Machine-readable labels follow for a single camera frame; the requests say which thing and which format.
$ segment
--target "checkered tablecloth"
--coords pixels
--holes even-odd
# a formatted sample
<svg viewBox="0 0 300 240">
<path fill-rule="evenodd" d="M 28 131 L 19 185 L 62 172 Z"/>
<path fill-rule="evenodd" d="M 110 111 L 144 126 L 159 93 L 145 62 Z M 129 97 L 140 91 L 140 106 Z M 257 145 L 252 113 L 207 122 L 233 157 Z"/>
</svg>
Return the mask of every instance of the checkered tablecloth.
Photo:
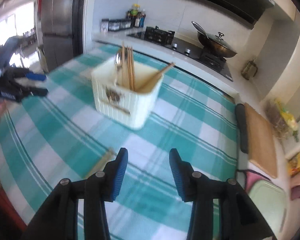
<svg viewBox="0 0 300 240">
<path fill-rule="evenodd" d="M 185 239 L 191 203 L 178 196 L 168 152 L 208 177 L 234 177 L 237 132 L 234 104 L 223 94 L 177 68 L 163 80 L 154 110 L 139 131 L 95 110 L 90 72 L 118 50 L 103 45 L 53 71 L 44 86 L 47 98 L 13 105 L 0 120 L 0 179 L 21 218 L 28 223 L 62 178 L 86 176 L 109 147 L 125 147 L 129 164 L 120 195 L 106 203 L 112 239 Z M 157 69 L 166 63 L 134 53 Z M 218 205 L 214 205 L 214 232 Z M 78 231 L 83 236 L 83 202 Z"/>
</svg>

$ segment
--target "stainless steel refrigerator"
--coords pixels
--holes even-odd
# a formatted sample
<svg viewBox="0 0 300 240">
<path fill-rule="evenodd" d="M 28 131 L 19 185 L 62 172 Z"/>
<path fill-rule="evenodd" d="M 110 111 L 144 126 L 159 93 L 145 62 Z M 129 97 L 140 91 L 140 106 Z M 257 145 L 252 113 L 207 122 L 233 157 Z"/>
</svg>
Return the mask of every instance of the stainless steel refrigerator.
<svg viewBox="0 0 300 240">
<path fill-rule="evenodd" d="M 49 71 L 82 53 L 84 0 L 42 0 L 43 51 Z"/>
</svg>

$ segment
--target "white countertop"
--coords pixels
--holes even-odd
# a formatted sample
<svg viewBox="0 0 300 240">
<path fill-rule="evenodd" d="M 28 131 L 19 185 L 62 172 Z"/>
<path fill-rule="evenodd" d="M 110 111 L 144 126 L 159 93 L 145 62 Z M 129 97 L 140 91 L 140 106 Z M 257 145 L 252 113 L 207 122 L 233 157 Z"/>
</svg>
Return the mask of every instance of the white countertop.
<svg viewBox="0 0 300 240">
<path fill-rule="evenodd" d="M 140 28 L 133 28 L 119 32 L 96 32 L 92 34 L 92 39 L 96 42 L 110 43 L 119 46 L 121 46 L 122 42 L 124 42 L 125 46 L 132 46 L 134 51 L 150 55 L 166 62 L 175 62 L 177 67 L 202 78 L 206 82 L 214 85 L 218 89 L 233 97 L 236 104 L 246 102 L 251 105 L 259 114 L 266 118 L 265 112 L 260 104 L 256 87 L 250 81 L 245 80 L 236 68 L 228 65 L 233 79 L 233 82 L 231 82 L 211 68 L 185 55 L 148 41 L 127 36 L 128 34 L 137 33 L 140 31 L 143 30 Z M 290 177 L 287 174 L 286 159 L 284 157 L 282 146 L 277 138 L 274 138 L 274 144 L 277 155 L 278 177 L 277 179 L 272 179 L 271 181 L 285 191 L 288 203 L 285 223 L 280 235 L 277 236 L 277 238 L 278 240 L 288 240 L 300 227 L 300 199 L 290 201 Z M 268 177 L 267 174 L 265 174 L 252 163 L 249 163 L 249 169 L 255 170 Z"/>
</svg>

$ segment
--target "wooden cutting board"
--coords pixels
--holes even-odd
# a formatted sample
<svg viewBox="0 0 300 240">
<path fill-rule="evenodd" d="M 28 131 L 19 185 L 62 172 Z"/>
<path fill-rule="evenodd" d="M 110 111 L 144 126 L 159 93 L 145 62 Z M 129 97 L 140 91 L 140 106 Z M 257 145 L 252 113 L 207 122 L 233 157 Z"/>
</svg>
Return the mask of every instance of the wooden cutting board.
<svg viewBox="0 0 300 240">
<path fill-rule="evenodd" d="M 277 177 L 277 158 L 275 153 L 272 126 L 250 105 L 244 104 L 249 161 L 272 178 Z"/>
</svg>

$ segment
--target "ribbed plastic basket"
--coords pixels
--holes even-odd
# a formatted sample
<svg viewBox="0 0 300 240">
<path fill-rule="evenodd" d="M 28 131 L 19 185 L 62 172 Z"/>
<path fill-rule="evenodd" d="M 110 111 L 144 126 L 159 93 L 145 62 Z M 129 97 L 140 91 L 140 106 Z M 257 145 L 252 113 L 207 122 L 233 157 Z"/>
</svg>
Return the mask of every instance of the ribbed plastic basket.
<svg viewBox="0 0 300 240">
<path fill-rule="evenodd" d="M 138 88 L 158 71 L 139 62 L 134 63 L 135 87 Z M 92 73 L 92 87 L 97 111 L 123 125 L 138 130 L 143 127 L 158 97 L 163 75 L 141 91 L 129 89 L 126 70 L 116 74 L 114 59 L 110 58 Z"/>
</svg>

